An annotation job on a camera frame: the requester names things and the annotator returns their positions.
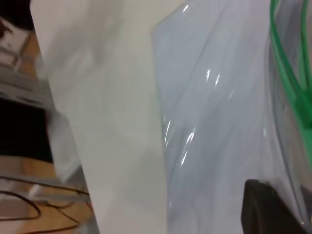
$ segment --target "black cable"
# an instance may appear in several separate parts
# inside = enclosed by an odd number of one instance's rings
[[[73,206],[74,204],[76,204],[76,202],[69,202],[68,204],[62,205],[62,206],[53,205],[53,204],[49,203],[48,201],[37,202],[37,204],[40,205],[40,206],[44,206],[44,207],[52,207],[52,208],[55,208],[55,209],[63,210],[63,209],[67,209],[67,208]]]
[[[0,219],[0,221],[18,221],[18,220],[33,220],[33,219],[38,219],[41,217],[41,211],[40,209],[38,208],[38,206],[32,202],[31,200],[28,200],[27,198],[17,194],[17,193],[14,193],[14,192],[9,192],[9,191],[3,191],[3,190],[0,190],[0,194],[5,194],[5,195],[9,195],[9,196],[14,196],[14,197],[17,197],[19,199],[21,199],[22,201],[26,202],[28,205],[32,206],[36,211],[37,211],[37,215],[36,216],[33,216],[33,217],[23,217],[23,218],[2,218]]]
[[[13,178],[13,177],[5,176],[5,175],[0,175],[0,179],[12,180],[12,181],[22,182],[22,183],[26,183],[26,184],[37,184],[37,185],[40,185],[43,187],[72,191],[72,192],[84,194],[87,196],[90,195],[89,193],[87,193],[85,191],[78,191],[77,189],[74,189],[74,188],[67,188],[67,187],[62,187],[62,186],[58,186],[58,185],[50,185],[50,184],[46,184],[46,183],[42,183],[42,182],[33,182],[33,181],[30,181],[27,179]]]
[[[58,232],[63,232],[63,231],[67,231],[67,230],[72,230],[72,229],[76,229],[80,226],[80,223],[70,217],[69,215],[65,214],[61,209],[55,208],[58,212],[60,212],[63,216],[67,217],[68,219],[70,219],[71,221],[75,222],[76,225],[73,226],[69,226],[69,227],[65,227],[65,228],[58,228],[58,229],[50,229],[50,230],[42,230],[42,231],[34,231],[34,232],[29,232],[29,233],[23,233],[23,234],[45,234],[45,233],[58,233]]]

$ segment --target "plastic wrap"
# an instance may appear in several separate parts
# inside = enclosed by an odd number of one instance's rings
[[[282,155],[288,169],[289,178],[297,199],[299,209],[304,214],[307,209],[311,215],[311,204],[304,203],[304,200],[311,199],[312,191],[312,170],[311,170],[311,138],[309,127],[305,126],[308,119],[308,109],[311,107],[308,101],[308,108],[305,108],[303,98],[309,93],[309,78],[305,78],[304,60],[309,64],[308,48],[303,46],[308,39],[306,34],[306,22],[311,17],[307,0],[275,2],[274,23],[281,47],[285,53],[285,59],[281,60],[276,50],[276,35],[271,34],[272,42],[269,52],[269,83],[272,94],[273,118],[276,124],[277,136],[280,142]],[[281,68],[287,62],[291,67],[293,76],[281,73]],[[294,80],[297,81],[298,91],[293,91]]]
[[[194,0],[153,31],[169,234],[241,234],[247,179],[268,181],[302,225],[275,131],[269,0]]]

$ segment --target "green plastic strap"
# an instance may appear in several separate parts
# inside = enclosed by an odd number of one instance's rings
[[[298,83],[294,72],[286,57],[285,51],[277,33],[274,13],[278,1],[271,0],[270,5],[270,35],[273,54],[276,61],[278,73],[280,75],[286,97],[295,115],[296,122],[303,139],[304,147],[307,152],[310,167],[312,168],[312,91],[310,89],[311,73],[308,54],[307,32],[306,32],[306,13],[308,0],[304,0],[301,14],[301,44],[299,55],[299,73],[302,86]]]

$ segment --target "wooden surface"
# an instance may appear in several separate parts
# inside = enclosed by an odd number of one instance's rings
[[[35,33],[32,33],[29,41],[23,52],[25,55],[36,57],[39,53],[38,41]],[[21,71],[31,75],[34,79],[36,79],[36,69],[33,64],[24,62],[21,65]],[[52,178],[55,177],[54,166],[49,163],[23,158],[22,159],[22,168],[23,172],[26,175],[30,176],[40,176],[44,178]],[[44,189],[44,192],[48,193],[57,193],[57,194],[75,194],[67,191],[60,191],[56,189]],[[64,205],[64,203],[55,203],[50,201],[55,205]],[[27,221],[25,222],[21,228],[18,230],[18,234],[40,231],[40,230],[49,230],[49,229],[58,229],[63,227],[72,226],[75,223],[68,219],[67,217],[60,214],[54,208],[41,207],[42,217],[38,220]],[[34,211],[30,208],[29,215],[31,215]],[[86,222],[92,215],[92,211],[85,203],[77,203],[72,207],[63,210],[64,213],[71,216],[72,218],[78,220],[80,223]],[[62,234],[73,234],[76,230],[61,232]]]

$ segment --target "transparent plastic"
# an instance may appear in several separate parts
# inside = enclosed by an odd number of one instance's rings
[[[308,230],[272,113],[269,0],[186,2],[153,31],[169,234],[241,234],[247,179]]]

